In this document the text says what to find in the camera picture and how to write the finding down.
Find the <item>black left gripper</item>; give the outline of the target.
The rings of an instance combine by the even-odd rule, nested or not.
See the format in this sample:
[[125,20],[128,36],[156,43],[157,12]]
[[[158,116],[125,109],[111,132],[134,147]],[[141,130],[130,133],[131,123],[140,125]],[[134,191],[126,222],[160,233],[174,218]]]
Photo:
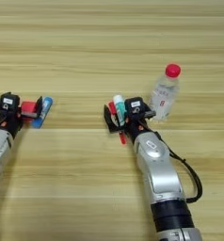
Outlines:
[[35,110],[25,110],[21,107],[16,112],[3,111],[0,114],[0,129],[8,131],[12,137],[16,137],[18,132],[24,125],[25,120],[37,119],[40,116],[42,110],[42,96],[40,96],[36,102]]

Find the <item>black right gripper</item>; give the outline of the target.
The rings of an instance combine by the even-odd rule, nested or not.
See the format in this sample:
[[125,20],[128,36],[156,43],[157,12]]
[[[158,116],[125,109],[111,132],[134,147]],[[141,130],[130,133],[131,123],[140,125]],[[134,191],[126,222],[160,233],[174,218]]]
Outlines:
[[146,111],[140,119],[129,119],[122,126],[119,126],[114,115],[110,112],[109,107],[106,104],[104,105],[104,120],[109,132],[111,134],[124,132],[132,142],[134,142],[139,135],[151,131],[147,125],[146,119],[151,119],[155,115],[156,112],[154,110]]

